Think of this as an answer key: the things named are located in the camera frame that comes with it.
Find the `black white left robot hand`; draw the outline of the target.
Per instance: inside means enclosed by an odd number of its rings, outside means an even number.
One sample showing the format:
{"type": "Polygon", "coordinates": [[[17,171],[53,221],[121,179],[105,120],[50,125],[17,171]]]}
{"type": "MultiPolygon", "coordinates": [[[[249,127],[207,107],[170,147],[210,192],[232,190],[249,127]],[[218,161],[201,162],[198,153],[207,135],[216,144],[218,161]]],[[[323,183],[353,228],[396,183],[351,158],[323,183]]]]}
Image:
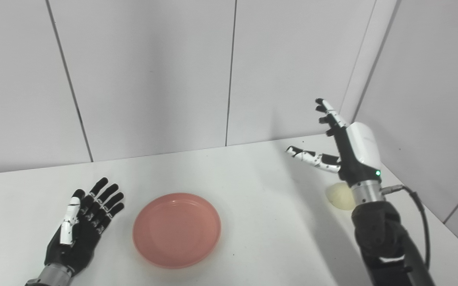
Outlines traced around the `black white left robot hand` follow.
{"type": "Polygon", "coordinates": [[[88,193],[78,189],[67,205],[63,220],[46,248],[44,265],[60,265],[77,275],[87,268],[95,248],[116,214],[125,205],[117,184],[101,178],[88,193]]]}

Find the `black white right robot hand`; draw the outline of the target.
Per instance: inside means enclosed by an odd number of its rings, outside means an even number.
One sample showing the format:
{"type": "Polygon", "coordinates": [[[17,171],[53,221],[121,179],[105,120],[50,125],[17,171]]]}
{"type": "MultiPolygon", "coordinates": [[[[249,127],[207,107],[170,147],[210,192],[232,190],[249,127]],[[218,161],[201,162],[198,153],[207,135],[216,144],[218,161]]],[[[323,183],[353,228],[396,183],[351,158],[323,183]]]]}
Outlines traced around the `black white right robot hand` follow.
{"type": "Polygon", "coordinates": [[[316,111],[325,114],[319,123],[329,125],[326,136],[334,137],[339,154],[308,151],[293,145],[286,153],[320,170],[338,174],[350,187],[364,181],[381,183],[382,163],[372,130],[360,122],[347,123],[325,99],[316,99],[316,104],[316,111]]]}

